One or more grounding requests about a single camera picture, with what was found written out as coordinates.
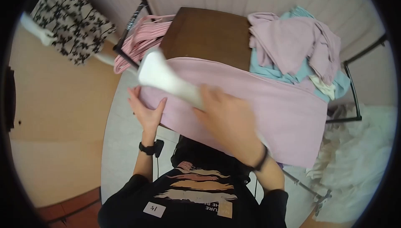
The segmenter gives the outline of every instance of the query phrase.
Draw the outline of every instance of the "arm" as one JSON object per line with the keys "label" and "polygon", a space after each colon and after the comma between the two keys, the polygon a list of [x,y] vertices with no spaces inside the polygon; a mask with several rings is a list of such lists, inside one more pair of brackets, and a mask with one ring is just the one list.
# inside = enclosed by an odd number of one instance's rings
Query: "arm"
{"label": "arm", "polygon": [[[153,146],[156,138],[157,126],[160,124],[167,98],[163,98],[160,101],[156,110],[150,110],[138,99],[140,90],[140,86],[132,89],[128,88],[128,93],[131,97],[128,99],[128,102],[143,128],[142,145]],[[142,175],[148,179],[149,182],[153,182],[153,156],[149,156],[146,153],[139,151],[133,169],[133,175]]]}
{"label": "arm", "polygon": [[[255,132],[255,115],[250,105],[206,85],[201,86],[200,93],[205,111],[194,108],[195,115],[235,158],[255,167],[263,158],[264,148]],[[284,174],[273,158],[268,157],[255,174],[266,191],[284,190]]]}

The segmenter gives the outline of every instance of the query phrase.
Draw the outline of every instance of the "clothes hanger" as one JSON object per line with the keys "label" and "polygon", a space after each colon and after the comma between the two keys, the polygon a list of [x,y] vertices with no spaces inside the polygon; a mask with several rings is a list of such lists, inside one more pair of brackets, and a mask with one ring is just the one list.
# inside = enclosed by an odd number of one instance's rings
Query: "clothes hanger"
{"label": "clothes hanger", "polygon": [[[140,60],[145,55],[146,50],[157,47],[162,41],[171,25],[171,21],[163,22],[163,19],[174,17],[175,15],[155,16],[148,15],[140,20],[133,29],[133,34],[123,43],[123,52],[139,65]],[[114,60],[114,73],[120,74],[131,66],[127,60],[118,55]]]}

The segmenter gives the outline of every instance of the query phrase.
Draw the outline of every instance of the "black and white patterned garment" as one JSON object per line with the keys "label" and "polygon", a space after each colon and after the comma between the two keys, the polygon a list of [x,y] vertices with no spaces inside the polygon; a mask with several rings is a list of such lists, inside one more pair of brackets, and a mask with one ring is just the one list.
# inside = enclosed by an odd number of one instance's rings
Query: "black and white patterned garment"
{"label": "black and white patterned garment", "polygon": [[76,65],[101,51],[107,35],[116,30],[88,0],[39,0],[31,16],[55,34],[52,45]]}

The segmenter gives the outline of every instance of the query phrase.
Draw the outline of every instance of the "black cable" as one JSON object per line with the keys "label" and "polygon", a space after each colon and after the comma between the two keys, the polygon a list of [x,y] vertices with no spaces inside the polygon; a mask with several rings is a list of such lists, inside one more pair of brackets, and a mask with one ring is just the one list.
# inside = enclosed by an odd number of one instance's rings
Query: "black cable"
{"label": "black cable", "polygon": [[255,196],[255,199],[256,199],[256,187],[258,186],[258,180],[256,180],[256,184],[255,184],[255,194],[254,194],[254,196]]}

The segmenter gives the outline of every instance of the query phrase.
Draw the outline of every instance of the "white fabric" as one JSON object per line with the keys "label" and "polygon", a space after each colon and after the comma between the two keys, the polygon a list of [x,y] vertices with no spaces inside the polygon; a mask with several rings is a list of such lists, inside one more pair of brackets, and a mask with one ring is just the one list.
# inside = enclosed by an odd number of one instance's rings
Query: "white fabric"
{"label": "white fabric", "polygon": [[[356,115],[342,106],[338,117]],[[314,190],[330,189],[316,221],[342,223],[359,218],[383,176],[395,135],[397,108],[360,104],[362,121],[332,124],[307,175],[320,179]]]}
{"label": "white fabric", "polygon": [[336,90],[336,86],[334,84],[325,84],[317,75],[309,75],[309,78],[318,90],[323,94],[328,95],[330,100],[335,99],[334,91]]}

